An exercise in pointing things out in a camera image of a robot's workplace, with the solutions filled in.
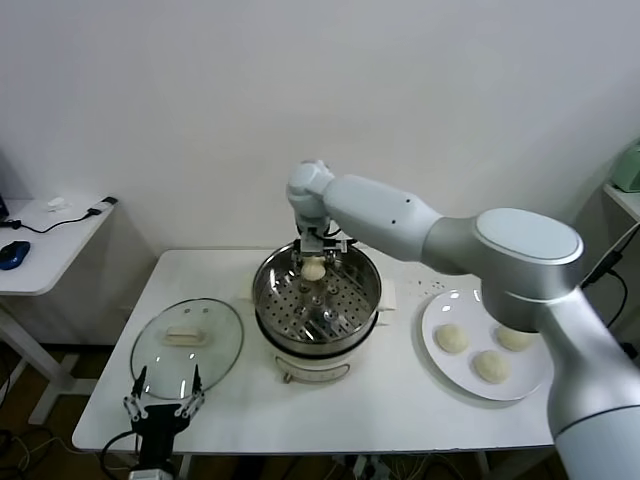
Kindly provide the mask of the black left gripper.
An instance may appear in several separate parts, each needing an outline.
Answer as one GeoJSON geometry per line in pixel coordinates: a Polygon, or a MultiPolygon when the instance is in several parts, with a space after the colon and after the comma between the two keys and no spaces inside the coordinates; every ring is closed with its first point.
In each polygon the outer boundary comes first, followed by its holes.
{"type": "Polygon", "coordinates": [[[173,453],[175,437],[183,430],[181,416],[195,416],[204,403],[204,391],[199,372],[195,365],[191,395],[182,402],[144,407],[141,395],[145,385],[147,367],[144,366],[134,379],[129,395],[123,405],[130,418],[132,430],[141,437],[140,460],[168,460],[173,453]]]}

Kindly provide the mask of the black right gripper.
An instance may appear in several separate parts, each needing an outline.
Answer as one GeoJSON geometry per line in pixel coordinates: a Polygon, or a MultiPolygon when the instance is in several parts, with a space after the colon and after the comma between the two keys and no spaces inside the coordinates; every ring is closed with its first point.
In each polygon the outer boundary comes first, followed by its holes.
{"type": "Polygon", "coordinates": [[[336,250],[324,251],[324,236],[317,232],[316,227],[303,228],[299,233],[300,251],[298,252],[298,267],[302,269],[306,264],[309,256],[307,254],[323,254],[325,265],[335,265],[339,259],[339,253],[336,250]]]}

